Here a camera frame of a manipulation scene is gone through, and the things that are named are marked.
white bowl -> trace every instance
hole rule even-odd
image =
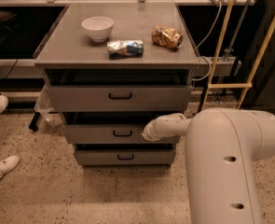
[[[103,42],[110,36],[113,24],[113,20],[107,17],[92,17],[82,21],[88,36],[96,42]]]

drawer handle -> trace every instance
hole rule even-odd
[[[128,96],[114,96],[112,93],[108,95],[111,100],[129,100],[131,98],[131,92]]]
[[[117,134],[116,131],[113,131],[113,136],[115,136],[115,137],[130,137],[132,135],[133,135],[133,131],[130,131],[130,133],[128,133],[128,134]]]
[[[120,157],[120,155],[117,154],[117,159],[118,159],[119,161],[132,161],[132,160],[134,159],[134,154],[132,154],[132,155],[131,155],[130,157],[128,157],[128,158]]]

bottom drawer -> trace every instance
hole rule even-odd
[[[175,149],[170,150],[109,150],[109,151],[76,151],[79,165],[171,165],[175,158]]]

white robotic arm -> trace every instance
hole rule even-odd
[[[251,161],[275,155],[275,116],[264,111],[207,109],[193,119],[158,117],[144,138],[186,137],[192,224],[260,224]]]

countertop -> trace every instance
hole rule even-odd
[[[81,26],[84,19],[106,16],[114,20],[110,37],[93,42]],[[156,25],[176,29],[184,36],[180,49],[167,49],[152,42],[151,31]],[[115,40],[143,40],[144,54],[138,58],[111,60],[107,42]],[[190,68],[199,60],[175,3],[85,3],[67,8],[35,59],[39,67],[62,68]]]

